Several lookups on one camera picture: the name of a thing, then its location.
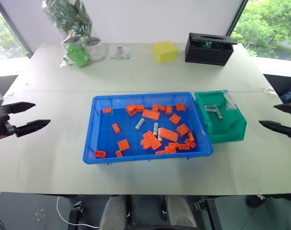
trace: blue plastic tray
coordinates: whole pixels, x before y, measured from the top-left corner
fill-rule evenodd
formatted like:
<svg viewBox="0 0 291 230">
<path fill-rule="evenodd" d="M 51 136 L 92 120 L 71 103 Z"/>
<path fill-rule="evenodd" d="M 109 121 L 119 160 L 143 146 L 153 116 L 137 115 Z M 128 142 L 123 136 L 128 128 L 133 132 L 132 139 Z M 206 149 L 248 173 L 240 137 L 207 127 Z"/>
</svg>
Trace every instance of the blue plastic tray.
<svg viewBox="0 0 291 230">
<path fill-rule="evenodd" d="M 139 130 L 135 129 L 136 124 L 142 118 L 142 112 L 129 116 L 125 107 L 131 103 L 135 105 L 143 104 L 146 109 L 151 109 L 152 104 L 172 105 L 173 114 L 181 116 L 178 125 L 169 121 L 171 115 L 166 115 L 160 111 L 158 121 L 145 118 L 145 122 Z M 186 111 L 177 112 L 176 103 L 185 103 Z M 103 108 L 112 108 L 112 113 L 103 114 Z M 163 139 L 162 146 L 157 150 L 151 148 L 144 150 L 140 145 L 143 134 L 153 131 L 154 123 L 159 127 L 167 128 L 176 132 L 176 128 L 181 124 L 186 124 L 196 139 L 197 146 L 188 151 L 178 150 L 175 154 L 155 155 L 155 151 L 164 150 L 169 141 Z M 116 135 L 112 124 L 117 123 L 121 133 Z M 178 143 L 184 143 L 187 136 L 178 135 Z M 123 151 L 123 157 L 116 157 L 119 150 L 117 142 L 127 139 L 130 149 Z M 96 150 L 106 151 L 106 158 L 95 158 Z M 87 164 L 112 163 L 118 161 L 153 160 L 175 157 L 200 157 L 212 154 L 212 145 L 205 131 L 200 113 L 194 102 L 192 95 L 188 92 L 151 93 L 134 95 L 97 96 L 93 98 L 88 133 L 83 153 L 83 161 Z"/>
</svg>

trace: orange lego brick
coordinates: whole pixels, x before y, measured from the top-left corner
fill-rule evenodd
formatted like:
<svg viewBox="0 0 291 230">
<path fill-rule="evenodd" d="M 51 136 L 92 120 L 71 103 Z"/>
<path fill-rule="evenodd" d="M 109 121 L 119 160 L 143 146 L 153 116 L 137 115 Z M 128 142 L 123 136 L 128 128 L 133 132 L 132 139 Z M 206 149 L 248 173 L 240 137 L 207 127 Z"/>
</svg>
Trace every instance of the orange lego brick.
<svg viewBox="0 0 291 230">
<path fill-rule="evenodd" d="M 128 150 L 130 148 L 127 139 L 119 141 L 117 145 L 121 151 Z"/>
<path fill-rule="evenodd" d="M 143 148 L 145 150 L 147 150 L 149 147 L 151 147 L 151 144 L 150 144 L 150 142 L 147 139 L 143 139 L 141 141 L 141 146 L 143 146 Z"/>
<path fill-rule="evenodd" d="M 158 108 L 159 108 L 158 104 L 153 104 L 151 109 L 155 112 L 158 112 Z"/>
<path fill-rule="evenodd" d="M 194 143 L 192 140 L 190 140 L 189 138 L 187 138 L 185 140 L 185 143 L 189 145 L 190 148 L 194 148 L 196 146 L 196 143 Z"/>
<path fill-rule="evenodd" d="M 180 136 L 184 136 L 190 131 L 190 129 L 185 124 L 182 124 L 177 127 L 176 131 L 180 134 Z"/>
<path fill-rule="evenodd" d="M 174 146 L 166 146 L 164 150 L 165 153 L 176 153 L 176 148 Z"/>
<path fill-rule="evenodd" d="M 177 103 L 176 104 L 176 111 L 185 111 L 186 107 L 184 103 Z"/>
<path fill-rule="evenodd" d="M 152 111 L 152 110 L 144 109 L 142 116 L 157 121 L 159 119 L 160 113 Z"/>
<path fill-rule="evenodd" d="M 137 105 L 137 112 L 142 112 L 144 110 L 144 105 L 138 104 Z"/>
<path fill-rule="evenodd" d="M 180 116 L 177 116 L 176 114 L 173 114 L 169 121 L 171 121 L 174 125 L 177 125 L 178 122 L 180 121 L 180 119 L 182 119 Z"/>
<path fill-rule="evenodd" d="M 175 132 L 172 132 L 166 128 L 161 127 L 160 128 L 160 136 L 164 139 L 167 139 L 172 142 L 177 142 L 178 134 Z"/>
<path fill-rule="evenodd" d="M 189 150 L 190 147 L 189 147 L 188 144 L 179 144 L 178 149 L 180 149 L 180 150 Z"/>
<path fill-rule="evenodd" d="M 165 154 L 165 150 L 155 152 L 156 155 Z"/>
<path fill-rule="evenodd" d="M 148 131 L 145 134 L 143 134 L 143 137 L 151 144 L 151 148 L 153 150 L 156 150 L 161 146 L 160 141 L 154 136 L 154 134 L 151 131 Z"/>
<path fill-rule="evenodd" d="M 163 106 L 161 104 L 158 105 L 158 109 L 165 112 L 165 106 Z"/>
<path fill-rule="evenodd" d="M 179 147 L 178 145 L 179 145 L 178 143 L 172 143 L 172 142 L 169 143 L 169 146 L 174 146 L 177 149 Z"/>
<path fill-rule="evenodd" d="M 165 108 L 165 114 L 170 115 L 173 112 L 173 108 L 170 105 L 167 105 Z"/>
<path fill-rule="evenodd" d="M 106 155 L 107 155 L 107 153 L 105 151 L 96 150 L 95 153 L 94 153 L 94 156 L 96 158 L 105 158 Z"/>
<path fill-rule="evenodd" d="M 120 128 L 118 127 L 117 123 L 112 124 L 112 128 L 115 131 L 116 134 L 119 134 L 121 132 Z"/>
<path fill-rule="evenodd" d="M 103 109 L 103 114 L 110 114 L 112 112 L 111 108 L 105 108 Z"/>
<path fill-rule="evenodd" d="M 116 156 L 117 157 L 123 157 L 123 154 L 122 154 L 121 150 L 116 151 Z"/>
<path fill-rule="evenodd" d="M 188 137 L 190 140 L 195 141 L 194 136 L 191 132 L 188 132 Z"/>
<path fill-rule="evenodd" d="M 137 107 L 135 106 L 135 104 L 130 104 L 126 106 L 125 110 L 129 114 L 129 116 L 133 116 L 137 113 Z"/>
</svg>

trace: yellow sponge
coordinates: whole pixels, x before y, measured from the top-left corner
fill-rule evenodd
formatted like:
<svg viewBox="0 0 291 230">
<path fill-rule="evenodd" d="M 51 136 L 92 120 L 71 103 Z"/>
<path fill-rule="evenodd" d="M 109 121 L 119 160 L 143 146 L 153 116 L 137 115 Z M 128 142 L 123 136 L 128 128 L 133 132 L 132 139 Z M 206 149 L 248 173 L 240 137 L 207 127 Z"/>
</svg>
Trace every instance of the yellow sponge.
<svg viewBox="0 0 291 230">
<path fill-rule="evenodd" d="M 171 41 L 158 42 L 153 45 L 153 54 L 158 62 L 171 61 L 177 58 L 178 49 Z"/>
</svg>

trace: window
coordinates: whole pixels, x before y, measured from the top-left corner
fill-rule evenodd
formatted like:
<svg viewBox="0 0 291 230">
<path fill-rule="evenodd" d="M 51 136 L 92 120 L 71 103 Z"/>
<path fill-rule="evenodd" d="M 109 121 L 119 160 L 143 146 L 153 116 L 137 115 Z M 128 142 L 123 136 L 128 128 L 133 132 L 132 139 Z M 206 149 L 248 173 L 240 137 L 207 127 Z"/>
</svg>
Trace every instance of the window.
<svg viewBox="0 0 291 230">
<path fill-rule="evenodd" d="M 26 50 L 0 13 L 0 59 L 26 57 Z"/>
<path fill-rule="evenodd" d="M 231 37 L 251 56 L 291 61 L 291 0 L 249 0 Z"/>
</svg>

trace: tissue box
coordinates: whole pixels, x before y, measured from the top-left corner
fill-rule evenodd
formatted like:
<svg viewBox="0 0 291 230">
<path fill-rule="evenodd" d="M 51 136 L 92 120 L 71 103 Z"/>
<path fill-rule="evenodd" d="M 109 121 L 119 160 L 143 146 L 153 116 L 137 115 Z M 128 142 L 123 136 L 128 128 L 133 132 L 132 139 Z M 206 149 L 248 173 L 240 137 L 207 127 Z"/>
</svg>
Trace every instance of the tissue box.
<svg viewBox="0 0 291 230">
<path fill-rule="evenodd" d="M 235 44 L 228 36 L 189 33 L 185 62 L 225 66 Z"/>
<path fill-rule="evenodd" d="M 158 42 L 153 45 L 153 54 L 158 62 L 171 61 L 177 58 L 178 49 L 171 41 Z"/>
</svg>

